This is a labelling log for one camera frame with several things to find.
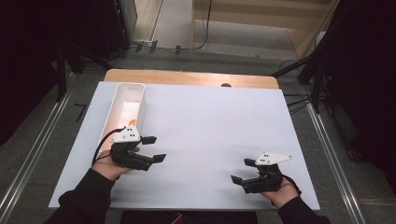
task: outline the gray floor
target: gray floor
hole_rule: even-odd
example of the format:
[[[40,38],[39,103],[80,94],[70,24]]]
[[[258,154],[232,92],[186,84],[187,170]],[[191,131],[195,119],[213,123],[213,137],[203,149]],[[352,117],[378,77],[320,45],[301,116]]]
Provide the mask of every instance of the gray floor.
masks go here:
[[[170,8],[169,4],[172,3],[174,3],[173,0],[164,1],[163,18],[160,19],[157,26],[155,37],[159,40],[160,47],[173,48],[175,45],[185,47],[184,45],[189,43],[186,42],[189,39],[185,35],[175,34],[186,31],[177,28],[174,29],[177,29],[178,32],[172,31],[169,30],[171,28],[164,26],[167,24],[164,23],[165,21],[172,23],[171,21],[175,19],[170,16],[172,13],[165,13]],[[180,10],[182,11],[185,6],[178,5],[178,7],[181,7]],[[222,27],[221,29],[215,29],[219,31],[234,29],[233,31],[237,33],[238,31],[241,32],[242,29],[242,32],[262,35],[262,30],[253,30],[255,27],[249,26],[244,30],[243,26],[235,29],[230,27],[229,24],[213,24]],[[266,37],[268,39],[260,43],[262,47],[257,47],[260,51],[255,46],[247,46],[250,43],[249,41],[241,41],[241,35],[226,39],[224,36],[227,36],[228,32],[219,32],[211,33],[209,47],[201,52],[184,50],[181,54],[176,55],[174,51],[166,49],[157,49],[152,54],[149,54],[148,49],[139,52],[131,50],[121,54],[110,63],[115,67],[130,69],[265,76],[277,71],[280,66],[284,67],[292,63],[292,61],[283,63],[284,60],[295,60],[290,41],[285,33],[282,33],[282,30],[274,31],[272,28],[268,28],[265,31],[266,36],[269,37]],[[256,35],[252,35],[250,38],[255,39]],[[225,45],[222,46],[222,44],[217,43],[219,38],[221,43],[225,43]],[[274,41],[280,41],[281,43],[277,45]],[[83,121],[83,118],[78,120],[81,106],[75,104],[88,105],[97,83],[103,80],[106,73],[106,70],[96,63],[85,61],[85,65],[84,73],[76,74],[75,84],[69,84],[73,88],[64,112],[59,117],[7,223],[42,223],[53,212],[53,210],[48,209],[50,197]],[[295,70],[278,79],[280,89],[284,93],[302,93],[302,86],[296,81],[298,74],[299,71]],[[55,107],[56,93],[57,90],[54,88],[25,120],[14,136],[0,146],[0,192],[2,194],[7,192],[8,186],[28,156],[52,108]],[[286,97],[289,102],[297,100],[297,98],[299,97]],[[337,158],[344,168],[367,223],[394,223],[394,220],[396,220],[396,197],[384,175],[370,163],[351,161],[347,155],[347,145],[338,130],[337,124],[327,114],[323,105],[321,105],[320,111],[320,116],[332,140]],[[353,223],[307,107],[293,114],[291,118],[313,185],[317,190],[318,201],[321,206],[319,213],[328,216],[332,223]],[[259,211],[258,218],[261,224],[281,223],[275,211]],[[118,223],[119,221],[120,211],[110,210],[107,213],[107,223]]]

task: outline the floor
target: floor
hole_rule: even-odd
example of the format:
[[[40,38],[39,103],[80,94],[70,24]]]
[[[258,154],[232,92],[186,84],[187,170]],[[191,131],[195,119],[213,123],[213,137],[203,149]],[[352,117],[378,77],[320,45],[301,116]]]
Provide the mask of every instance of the floor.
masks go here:
[[[232,25],[210,22],[210,36],[207,44],[199,52],[185,51],[177,56],[175,46],[187,48],[190,44],[191,1],[177,0],[135,0],[139,19],[136,23],[134,40],[147,42],[158,40],[156,53],[148,49],[122,54],[110,63],[117,67],[138,69],[163,69],[183,71],[207,71],[231,74],[268,75],[281,67],[296,61],[287,32],[274,27]],[[197,21],[196,44],[203,42],[198,27],[204,21]],[[103,80],[106,70],[86,61],[83,74],[74,74],[68,79],[69,94],[64,104],[55,104],[56,89],[51,91],[17,130],[14,136],[0,146],[0,192],[14,193],[15,204],[1,205],[0,220],[7,223],[42,223],[53,212],[48,209],[53,188],[73,146],[83,121],[82,105],[88,105],[96,88],[95,83]],[[302,86],[296,81],[299,71],[294,70],[278,79],[284,93],[305,93],[311,86]],[[288,102],[298,100],[298,96],[287,98]],[[332,223],[394,223],[396,219],[396,197],[382,173],[370,163],[356,163],[347,155],[347,145],[343,141],[337,124],[320,105],[320,115],[310,112],[310,105],[291,116],[297,132],[308,170],[317,189],[321,214],[328,216]],[[54,117],[54,123],[46,123]],[[314,120],[319,118],[325,127],[337,160],[345,173],[346,182],[357,200],[364,217],[357,222],[347,211],[342,185],[337,182],[337,174],[330,166],[323,139],[318,136]],[[40,133],[47,126],[46,136]],[[8,187],[21,168],[29,168],[29,177],[20,182],[19,190],[10,192]],[[275,211],[259,211],[259,222],[281,223]],[[120,211],[111,210],[106,223],[118,223]]]

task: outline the black sleeve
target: black sleeve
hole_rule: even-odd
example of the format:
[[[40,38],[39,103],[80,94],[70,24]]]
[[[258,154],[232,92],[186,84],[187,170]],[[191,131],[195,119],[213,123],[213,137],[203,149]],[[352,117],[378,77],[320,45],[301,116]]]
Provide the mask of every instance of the black sleeve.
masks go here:
[[[105,223],[114,183],[90,169],[74,190],[59,198],[61,206],[45,223]]]
[[[330,224],[327,217],[318,216],[300,197],[283,205],[278,213],[284,224]]]

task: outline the black cable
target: black cable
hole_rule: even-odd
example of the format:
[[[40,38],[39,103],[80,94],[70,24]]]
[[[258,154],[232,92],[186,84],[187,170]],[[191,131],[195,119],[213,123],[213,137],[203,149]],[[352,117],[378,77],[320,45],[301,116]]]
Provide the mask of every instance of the black cable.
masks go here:
[[[304,106],[308,105],[310,102],[305,102],[303,105],[300,105],[299,107],[292,109],[290,112],[291,115],[297,113],[299,110],[301,110],[302,108],[304,108]]]
[[[292,94],[283,94],[283,96],[309,96],[309,95],[308,94],[292,93]]]
[[[212,0],[210,0],[210,2],[209,2],[209,10],[207,11],[205,41],[200,47],[195,48],[193,50],[199,50],[206,44],[207,38],[209,37],[209,20],[210,20],[210,11],[211,10],[212,10]]]
[[[97,161],[99,161],[99,160],[101,160],[101,159],[103,159],[103,158],[109,157],[109,156],[110,156],[110,154],[108,154],[108,155],[106,155],[106,156],[103,156],[103,157],[99,157],[98,159],[95,160],[95,162],[97,162]]]
[[[296,61],[297,63],[300,63],[301,66],[303,65],[303,64],[300,62],[300,60],[298,60],[298,59],[288,59],[288,60],[283,61],[283,62],[279,65],[278,70],[280,71],[280,68],[282,67],[282,64],[283,64],[283,63],[290,62],[290,61]]]
[[[204,8],[204,1],[201,2],[201,8]],[[204,20],[202,20],[202,28],[204,29],[204,33],[206,34],[206,28]]]
[[[102,147],[102,144],[106,141],[106,139],[107,139],[111,134],[113,134],[113,133],[120,133],[120,132],[121,132],[122,130],[124,130],[124,129],[125,129],[125,127],[121,128],[121,129],[115,129],[115,130],[109,132],[108,134],[106,134],[105,137],[102,138],[102,140],[101,140],[100,143],[99,143],[99,146],[98,146],[98,147],[96,148],[96,150],[95,150],[95,154],[93,155],[93,158],[92,158],[92,165],[96,162],[96,157],[98,156],[99,149]]]
[[[142,46],[142,48],[151,49],[150,46]],[[155,47],[155,49],[182,50],[182,49],[169,49],[169,48],[161,48],[161,47]]]
[[[287,74],[288,72],[291,72],[292,70],[294,70],[296,68],[299,68],[302,65],[306,64],[310,60],[310,58],[312,57],[311,55],[312,55],[312,53],[309,54],[308,56],[298,60],[296,63],[293,63],[289,66],[286,66],[286,67],[274,72],[273,74],[270,74],[269,76],[279,78],[279,77]]]
[[[297,105],[297,104],[299,104],[299,103],[301,103],[301,102],[303,102],[303,101],[311,102],[310,97],[305,97],[304,99],[301,99],[301,100],[298,100],[298,101],[295,101],[295,102],[288,103],[287,106],[289,107],[289,106],[291,106],[291,105]]]

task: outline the hand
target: hand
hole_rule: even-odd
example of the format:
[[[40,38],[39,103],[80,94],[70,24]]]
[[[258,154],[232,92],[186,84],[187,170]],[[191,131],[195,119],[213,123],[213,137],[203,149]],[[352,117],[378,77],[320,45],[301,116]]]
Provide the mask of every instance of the hand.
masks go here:
[[[135,152],[138,152],[139,150],[139,147],[134,149]],[[102,159],[96,161],[92,166],[92,169],[111,181],[116,180],[122,174],[132,171],[132,169],[120,167],[114,163],[114,161],[111,160],[109,150],[103,151],[98,158]]]
[[[289,182],[289,180],[283,178],[278,191],[267,191],[261,192],[261,195],[271,200],[274,206],[279,209],[285,203],[288,203],[291,199],[299,196],[296,188]]]

